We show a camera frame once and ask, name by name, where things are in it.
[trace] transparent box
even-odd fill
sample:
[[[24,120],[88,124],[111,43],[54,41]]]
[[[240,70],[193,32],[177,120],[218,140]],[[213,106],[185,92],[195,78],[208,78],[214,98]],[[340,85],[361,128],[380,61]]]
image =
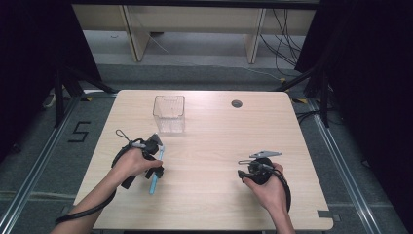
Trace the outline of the transparent box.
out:
[[[156,96],[153,115],[161,133],[183,133],[185,130],[185,97]]]

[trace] light wood table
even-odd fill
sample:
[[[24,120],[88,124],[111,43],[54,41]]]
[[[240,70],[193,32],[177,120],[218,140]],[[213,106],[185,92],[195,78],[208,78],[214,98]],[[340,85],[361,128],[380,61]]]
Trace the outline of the light wood table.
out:
[[[94,228],[123,230],[274,230],[267,212],[237,170],[238,161],[260,150],[279,151],[291,188],[290,216],[296,230],[327,230],[331,218],[289,97],[285,93],[223,91],[121,91],[113,104],[75,200],[77,204],[110,170],[129,138],[158,131],[152,115],[155,96],[185,96],[185,132],[159,134],[166,147],[165,173],[155,194],[143,175],[115,199]],[[234,100],[241,108],[231,105]]]

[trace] metal track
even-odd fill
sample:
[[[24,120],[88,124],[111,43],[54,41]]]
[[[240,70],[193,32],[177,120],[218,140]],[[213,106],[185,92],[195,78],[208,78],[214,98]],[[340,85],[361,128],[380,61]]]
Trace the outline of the metal track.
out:
[[[80,97],[73,97],[72,100],[69,101],[66,107],[66,115],[62,119],[60,125],[57,128],[53,129],[46,145],[44,146],[42,152],[31,168],[30,173],[27,175],[23,185],[14,197],[12,203],[9,205],[7,211],[3,214],[2,220],[0,222],[1,233],[8,234],[12,231],[21,211],[23,210],[30,196],[31,191],[33,190],[34,186],[42,175],[42,172],[44,171],[51,156],[51,152],[55,149],[58,140],[60,139],[60,136],[67,125],[71,113],[79,103],[80,99]]]
[[[309,99],[309,106],[310,110],[318,110],[318,106],[313,99]],[[357,213],[361,219],[362,224],[367,233],[382,233],[379,226],[377,225],[376,218],[374,217],[373,213],[371,212],[366,200],[364,199],[358,185],[353,178],[352,173],[350,172],[349,167],[346,164],[346,160],[344,159],[343,155],[338,148],[334,137],[331,134],[331,131],[326,128],[321,121],[321,118],[316,115],[315,116],[316,123],[319,127],[319,131],[325,141],[325,144],[330,151],[331,157],[337,167],[337,170],[343,179],[344,185],[349,192],[349,195],[355,205]]]

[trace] gray carpet floor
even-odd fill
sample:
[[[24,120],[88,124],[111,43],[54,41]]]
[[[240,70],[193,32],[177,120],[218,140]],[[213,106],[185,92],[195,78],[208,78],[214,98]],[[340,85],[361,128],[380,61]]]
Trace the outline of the gray carpet floor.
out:
[[[290,80],[298,74],[293,70],[282,70],[286,74],[284,75],[276,69],[256,69],[275,76],[272,77],[242,68],[216,66],[99,65],[98,68],[104,83],[119,90],[271,91],[281,85],[281,81],[275,77]],[[94,89],[89,84],[82,85],[85,90]],[[304,87],[305,82],[287,92],[291,98],[303,98]],[[12,233],[48,233],[54,226],[54,220],[71,207],[114,99],[108,96],[93,97],[90,101],[80,101],[77,104]],[[297,113],[310,110],[306,103],[294,102],[292,105]],[[14,193],[20,188],[40,154],[53,130],[55,114],[54,107],[40,112],[19,141],[21,152],[11,153],[0,165],[0,212],[6,211]],[[330,131],[383,233],[407,233],[374,174],[362,165],[363,157],[339,113],[329,112],[328,118]],[[80,121],[89,124],[81,125],[78,130],[89,133],[83,142],[70,142],[82,138],[73,134]],[[336,217],[334,227],[325,233],[365,233],[314,118],[305,119],[301,123],[301,130],[327,204]],[[122,230],[102,232],[123,233]]]

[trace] black round hole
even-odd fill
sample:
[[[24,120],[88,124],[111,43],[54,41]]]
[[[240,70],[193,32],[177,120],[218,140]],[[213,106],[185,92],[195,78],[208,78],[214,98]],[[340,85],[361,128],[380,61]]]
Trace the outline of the black round hole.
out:
[[[233,100],[231,104],[236,108],[240,108],[241,106],[243,106],[243,103],[240,100]]]

